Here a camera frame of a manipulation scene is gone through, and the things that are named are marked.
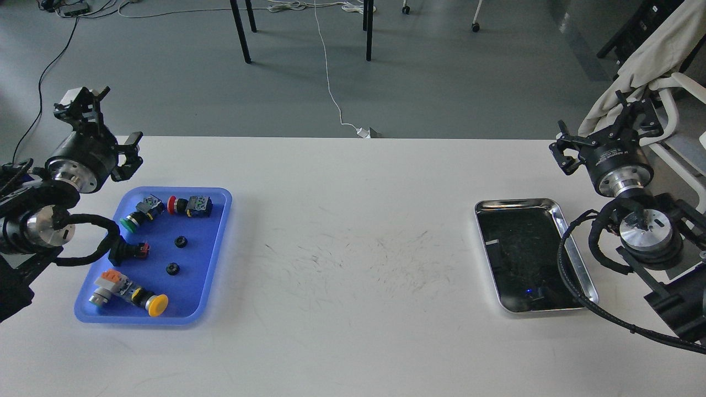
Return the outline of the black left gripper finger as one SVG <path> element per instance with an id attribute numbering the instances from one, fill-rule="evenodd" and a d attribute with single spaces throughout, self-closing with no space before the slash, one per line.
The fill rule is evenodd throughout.
<path id="1" fill-rule="evenodd" d="M 117 165 L 111 171 L 111 178 L 116 183 L 126 181 L 132 178 L 139 167 L 143 165 L 143 158 L 139 156 L 139 142 L 143 138 L 143 132 L 134 132 L 126 140 L 123 145 L 113 145 L 111 150 L 116 156 L 123 155 L 125 161 L 121 165 Z"/>
<path id="2" fill-rule="evenodd" d="M 68 90 L 61 101 L 55 103 L 54 116 L 68 124 L 86 124 L 89 122 L 103 124 L 103 113 L 101 113 L 99 104 L 110 90 L 109 86 L 106 86 L 100 92 L 86 87 Z"/>

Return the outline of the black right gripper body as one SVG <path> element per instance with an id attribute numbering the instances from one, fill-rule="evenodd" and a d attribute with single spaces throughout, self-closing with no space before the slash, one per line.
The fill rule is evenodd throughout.
<path id="1" fill-rule="evenodd" d="M 604 197 L 651 196 L 646 188 L 654 169 L 639 144 L 640 136 L 632 128 L 618 132 L 604 128 L 586 138 L 578 149 L 595 191 Z"/>

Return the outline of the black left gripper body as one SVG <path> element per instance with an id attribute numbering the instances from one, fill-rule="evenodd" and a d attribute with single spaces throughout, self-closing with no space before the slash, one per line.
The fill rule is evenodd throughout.
<path id="1" fill-rule="evenodd" d="M 68 183 L 82 194 L 97 192 L 109 178 L 123 181 L 117 140 L 104 123 L 99 103 L 56 103 L 55 116 L 73 130 L 45 163 L 51 179 Z"/>

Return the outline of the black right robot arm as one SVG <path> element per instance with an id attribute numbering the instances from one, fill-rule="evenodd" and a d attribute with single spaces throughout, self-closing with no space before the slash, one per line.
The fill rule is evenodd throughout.
<path id="1" fill-rule="evenodd" d="M 648 184 L 654 170 L 640 140 L 664 133 L 651 100 L 628 101 L 616 91 L 621 111 L 613 124 L 589 136 L 568 133 L 558 121 L 560 135 L 549 150 L 567 175 L 584 165 L 595 191 L 609 202 L 600 211 L 588 210 L 563 232 L 558 272 L 568 291 L 583 307 L 603 319 L 659 344 L 704 353 L 704 261 L 664 283 L 652 271 L 667 271 L 683 261 L 683 242 L 704 250 L 704 215 L 669 194 L 654 196 Z M 589 250 L 598 263 L 617 273 L 637 274 L 651 289 L 645 300 L 673 332 L 672 336 L 644 329 L 614 316 L 590 301 L 568 276 L 565 243 L 573 229 L 590 219 Z"/>

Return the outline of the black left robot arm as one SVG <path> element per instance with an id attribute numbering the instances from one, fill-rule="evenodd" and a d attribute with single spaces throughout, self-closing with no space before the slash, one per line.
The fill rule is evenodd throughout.
<path id="1" fill-rule="evenodd" d="M 132 133 L 121 145 L 104 124 L 99 105 L 108 92 L 109 87 L 100 92 L 71 89 L 56 103 L 56 118 L 71 124 L 72 133 L 45 166 L 36 168 L 33 159 L 2 165 L 2 255 L 28 256 L 16 267 L 2 259 L 2 320 L 32 303 L 30 284 L 50 264 L 88 265 L 104 255 L 119 264 L 148 256 L 149 245 L 127 243 L 112 219 L 69 213 L 81 194 L 98 191 L 108 179 L 130 179 L 143 164 L 138 153 L 142 132 Z M 106 236 L 88 256 L 63 258 L 63 246 L 72 239 L 76 224 L 93 224 L 105 229 Z"/>

